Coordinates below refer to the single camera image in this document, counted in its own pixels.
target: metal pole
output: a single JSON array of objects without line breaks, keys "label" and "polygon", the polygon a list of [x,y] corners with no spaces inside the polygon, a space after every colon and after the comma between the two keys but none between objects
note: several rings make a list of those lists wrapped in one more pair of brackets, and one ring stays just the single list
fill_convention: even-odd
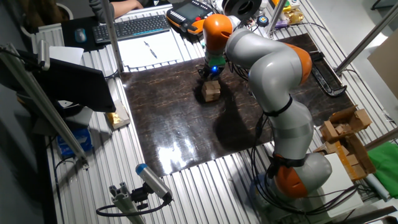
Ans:
[{"label": "metal pole", "polygon": [[[18,54],[12,44],[7,44],[7,50],[14,54]],[[32,97],[33,101],[50,121],[59,135],[64,138],[73,153],[75,153],[75,155],[81,160],[83,168],[88,168],[87,157],[84,150],[81,148],[79,142],[76,140],[67,124],[65,124],[61,116],[58,114],[57,110],[44,93],[42,87],[37,83],[33,74],[26,71],[24,64],[15,56],[7,53],[0,53],[0,59],[4,64],[6,64],[7,68],[12,72],[29,96]]]},{"label": "metal pole", "polygon": [[268,26],[267,35],[270,36],[271,32],[274,30],[276,23],[279,20],[282,10],[284,10],[287,0],[279,0],[278,4],[275,6],[274,14],[272,15],[271,22]]},{"label": "metal pole", "polygon": [[118,66],[118,73],[121,74],[124,70],[124,67],[123,67],[122,57],[120,56],[118,38],[116,37],[116,31],[114,29],[111,9],[109,8],[109,0],[101,0],[101,2],[103,6],[102,8],[104,9],[105,12],[106,28],[108,30],[109,39],[111,40],[113,54],[116,59],[116,65]]},{"label": "metal pole", "polygon": [[387,26],[391,20],[398,14],[398,2],[393,6],[390,11],[384,16],[381,21],[374,26],[373,30],[356,46],[356,48],[349,53],[349,55],[342,61],[336,68],[336,74],[339,75],[346,67],[367,47],[370,42]]},{"label": "metal pole", "polygon": [[392,139],[398,138],[398,128],[394,128],[393,130],[387,132],[386,134],[383,134],[382,136],[378,137],[377,139],[371,141],[367,145],[365,145],[365,148],[367,151],[374,149],[375,147],[378,147],[382,144],[384,144],[387,141],[390,141]]}]

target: desk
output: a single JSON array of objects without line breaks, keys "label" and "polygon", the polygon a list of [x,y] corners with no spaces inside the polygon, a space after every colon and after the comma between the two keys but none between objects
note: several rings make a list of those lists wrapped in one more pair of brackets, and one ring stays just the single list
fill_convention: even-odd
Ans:
[{"label": "desk", "polygon": [[[143,17],[165,13],[170,5],[132,11],[119,21],[130,17]],[[315,22],[324,26],[319,15],[313,10],[308,0],[302,0],[300,8],[305,14],[304,22]],[[204,57],[204,51],[197,39],[188,41],[173,31],[183,61]],[[295,27],[287,31],[275,33],[277,39],[293,35],[309,33],[317,47],[325,54],[326,60],[332,67],[336,67],[344,54],[332,41],[328,34],[317,27]],[[32,36],[32,43],[36,51],[36,43],[44,39],[50,45],[63,46],[60,24],[41,27],[39,33]],[[144,68],[133,68],[131,71],[151,69],[167,66],[170,63],[157,64]],[[103,50],[86,52],[83,54],[82,65],[100,69],[104,75],[110,75],[116,70],[111,46]],[[366,90],[366,84],[353,73],[343,75],[343,83],[348,85],[347,94],[359,109],[366,108],[373,124],[358,136],[364,144],[392,130],[392,124],[386,121],[382,111],[377,107],[372,93]],[[109,80],[109,87],[115,98],[121,99],[130,108],[120,79]],[[143,163],[142,151],[137,139],[134,121],[131,125],[111,132],[103,113],[94,113],[90,121],[90,131],[93,137],[94,150],[87,153],[90,168],[85,171],[71,162],[60,165],[57,177],[60,180],[59,198],[55,186],[55,174],[50,167],[53,183],[53,195],[59,223],[128,223],[127,218],[99,217],[95,209],[104,205],[111,205],[110,185],[118,185],[125,181],[130,189],[140,187],[142,180],[135,173],[137,164]],[[322,144],[319,130],[314,132],[310,151]],[[49,164],[57,164],[60,157],[52,148],[47,149]],[[268,165],[263,151],[259,151],[257,164]],[[174,195],[174,202],[170,207],[144,215],[147,223],[259,223],[259,214],[253,209],[248,198],[251,176],[249,170],[249,154],[247,151],[222,157],[214,161],[192,167],[162,178]],[[154,208],[160,202],[156,196],[149,197],[149,206]]]}]

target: keyboard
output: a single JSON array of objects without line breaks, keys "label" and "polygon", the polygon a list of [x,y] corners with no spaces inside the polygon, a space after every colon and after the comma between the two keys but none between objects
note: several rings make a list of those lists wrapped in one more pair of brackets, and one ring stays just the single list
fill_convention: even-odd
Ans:
[{"label": "keyboard", "polygon": [[[114,24],[118,40],[127,40],[147,35],[159,34],[170,30],[165,15],[150,16]],[[110,43],[106,25],[93,27],[96,44]]]}]

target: white paper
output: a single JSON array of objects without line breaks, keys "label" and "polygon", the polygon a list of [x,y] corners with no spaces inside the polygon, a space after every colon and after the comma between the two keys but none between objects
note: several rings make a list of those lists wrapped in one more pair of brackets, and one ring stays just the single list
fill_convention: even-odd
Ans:
[{"label": "white paper", "polygon": [[119,41],[124,66],[139,68],[182,59],[171,31],[130,40]]},{"label": "white paper", "polygon": [[83,51],[84,49],[79,47],[50,46],[50,58],[80,65]]}]

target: cardboard box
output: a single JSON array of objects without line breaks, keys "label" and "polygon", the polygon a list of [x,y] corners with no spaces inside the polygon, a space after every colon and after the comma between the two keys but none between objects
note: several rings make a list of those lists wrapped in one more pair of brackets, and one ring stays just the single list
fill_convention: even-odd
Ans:
[{"label": "cardboard box", "polygon": [[337,153],[352,181],[363,179],[368,174],[376,172],[368,152],[355,134],[346,136],[341,141],[325,142],[323,146],[314,152],[319,152],[323,155]]},{"label": "cardboard box", "polygon": [[329,120],[321,125],[320,131],[325,141],[333,142],[366,129],[371,123],[365,109],[356,110],[356,106],[352,106],[333,113]]},{"label": "cardboard box", "polygon": [[215,101],[220,98],[220,89],[218,81],[208,81],[203,84],[201,93],[206,102]]}]

